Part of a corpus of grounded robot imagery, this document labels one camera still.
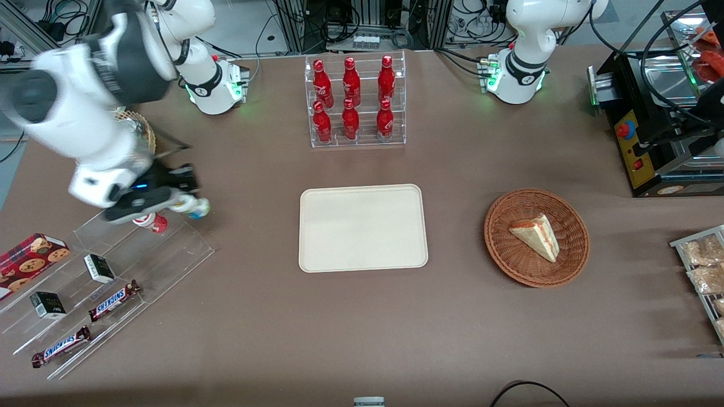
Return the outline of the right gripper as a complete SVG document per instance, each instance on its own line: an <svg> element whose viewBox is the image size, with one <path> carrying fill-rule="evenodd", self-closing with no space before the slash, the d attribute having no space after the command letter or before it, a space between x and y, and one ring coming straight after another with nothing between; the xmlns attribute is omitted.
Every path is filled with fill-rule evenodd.
<svg viewBox="0 0 724 407"><path fill-rule="evenodd" d="M170 207L178 198L176 189L199 197L200 186L196 179L170 179L167 183L171 188L132 190L122 196L114 206L104 209L104 221L122 224Z"/></svg>

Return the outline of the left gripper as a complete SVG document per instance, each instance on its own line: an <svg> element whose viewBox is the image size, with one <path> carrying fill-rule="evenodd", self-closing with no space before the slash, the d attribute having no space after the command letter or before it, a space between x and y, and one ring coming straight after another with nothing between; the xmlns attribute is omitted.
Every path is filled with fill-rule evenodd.
<svg viewBox="0 0 724 407"><path fill-rule="evenodd" d="M678 124L675 127L636 127L637 142L631 147L631 154L636 157L651 155L652 160L673 160L675 153L672 142L685 141L691 137L712 137L717 139L717 129L704 124L703 121L717 123L717 101L699 101L687 111L700 120L691 119L682 113L683 109L669 108L672 118Z"/></svg>

